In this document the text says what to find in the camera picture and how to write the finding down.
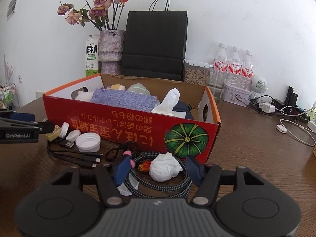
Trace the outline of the wall poster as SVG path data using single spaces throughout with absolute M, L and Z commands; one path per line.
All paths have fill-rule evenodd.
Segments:
M 7 10 L 7 21 L 10 20 L 10 18 L 16 13 L 16 7 L 17 7 L 18 0 L 11 0 L 8 5 Z

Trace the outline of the middle water bottle red label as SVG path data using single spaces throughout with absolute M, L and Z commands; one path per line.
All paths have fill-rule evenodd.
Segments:
M 235 86 L 237 85 L 239 75 L 241 73 L 242 63 L 239 57 L 239 48 L 233 46 L 231 58 L 228 63 L 228 78 L 227 84 Z

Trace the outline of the yellow mahjong tile eraser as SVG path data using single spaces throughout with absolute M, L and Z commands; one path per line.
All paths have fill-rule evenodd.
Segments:
M 55 125 L 54 131 L 52 133 L 45 134 L 45 136 L 49 142 L 52 142 L 59 137 L 61 131 L 61 128 L 58 125 Z

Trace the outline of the clear container of seeds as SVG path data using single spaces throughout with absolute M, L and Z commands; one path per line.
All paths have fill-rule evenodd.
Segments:
M 185 59 L 183 80 L 189 84 L 205 85 L 207 71 L 213 69 L 214 65 L 206 62 Z

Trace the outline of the black paper shopping bag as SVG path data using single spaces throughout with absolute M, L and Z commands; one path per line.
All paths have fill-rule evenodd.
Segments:
M 127 17 L 120 73 L 183 80 L 187 11 L 169 10 L 170 0 L 154 0 L 147 11 Z

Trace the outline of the white power adapter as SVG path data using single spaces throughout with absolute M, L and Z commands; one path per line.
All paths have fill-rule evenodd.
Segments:
M 268 114 L 275 112 L 275 106 L 268 102 L 259 103 L 259 109 L 261 109 L 262 112 L 268 113 Z

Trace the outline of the purple fabric pouch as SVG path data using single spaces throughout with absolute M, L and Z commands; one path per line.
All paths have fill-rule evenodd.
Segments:
M 155 108 L 157 100 L 156 96 L 136 94 L 122 90 L 108 90 L 102 99 L 91 103 L 151 112 Z

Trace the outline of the dried pink rose bouquet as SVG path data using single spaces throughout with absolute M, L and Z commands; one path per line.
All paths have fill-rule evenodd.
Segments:
M 99 31 L 117 31 L 120 18 L 129 0 L 84 0 L 85 5 L 76 9 L 73 4 L 60 3 L 57 14 L 64 16 L 70 25 L 92 23 Z

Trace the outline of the right water bottle red label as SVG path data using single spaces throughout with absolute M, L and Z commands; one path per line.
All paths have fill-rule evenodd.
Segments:
M 253 76 L 253 58 L 249 50 L 245 51 L 245 57 L 242 65 L 240 86 L 242 89 L 248 89 Z

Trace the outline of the small white cap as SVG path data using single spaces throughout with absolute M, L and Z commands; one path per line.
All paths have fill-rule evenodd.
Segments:
M 66 140 L 69 142 L 75 142 L 80 135 L 81 132 L 79 130 L 73 130 L 66 136 Z
M 66 137 L 68 129 L 69 129 L 69 124 L 67 122 L 64 122 L 62 124 L 61 128 L 60 128 L 60 135 L 59 135 L 59 137 L 60 138 Z

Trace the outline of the white round speaker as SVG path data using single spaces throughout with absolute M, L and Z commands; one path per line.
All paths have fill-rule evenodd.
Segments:
M 250 99 L 257 98 L 260 94 L 263 94 L 268 89 L 267 81 L 260 75 L 254 75 L 250 84 L 250 88 Z

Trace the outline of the white tissue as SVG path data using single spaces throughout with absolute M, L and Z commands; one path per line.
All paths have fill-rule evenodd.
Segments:
M 173 108 L 178 104 L 180 98 L 180 92 L 177 88 L 171 89 L 163 101 L 156 106 L 151 113 L 160 115 L 174 116 Z
M 150 177 L 157 182 L 165 182 L 183 171 L 183 167 L 179 161 L 172 155 L 172 153 L 158 154 L 157 157 L 151 161 Z

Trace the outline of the translucent plastic bag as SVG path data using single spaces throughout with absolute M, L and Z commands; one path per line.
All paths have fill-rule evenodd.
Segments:
M 131 93 L 136 93 L 136 94 L 142 94 L 142 95 L 150 96 L 149 90 L 144 85 L 142 85 L 141 83 L 137 83 L 137 84 L 131 85 L 127 89 L 127 91 L 129 91 Z

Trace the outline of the large white bottle cap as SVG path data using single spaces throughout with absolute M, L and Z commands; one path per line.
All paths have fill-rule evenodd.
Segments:
M 98 152 L 100 150 L 101 137 L 96 133 L 84 133 L 77 137 L 75 144 L 80 152 Z

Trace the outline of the white yellow plush alpaca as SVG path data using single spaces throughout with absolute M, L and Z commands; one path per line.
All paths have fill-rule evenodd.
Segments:
M 108 90 L 125 91 L 126 87 L 121 85 L 121 84 L 115 84 L 115 85 L 111 85 L 111 86 L 97 88 L 95 91 L 88 91 L 88 92 L 78 91 L 75 100 L 76 101 L 83 101 L 83 102 L 97 101 L 99 99 L 102 99 L 102 97 L 105 95 L 105 92 Z

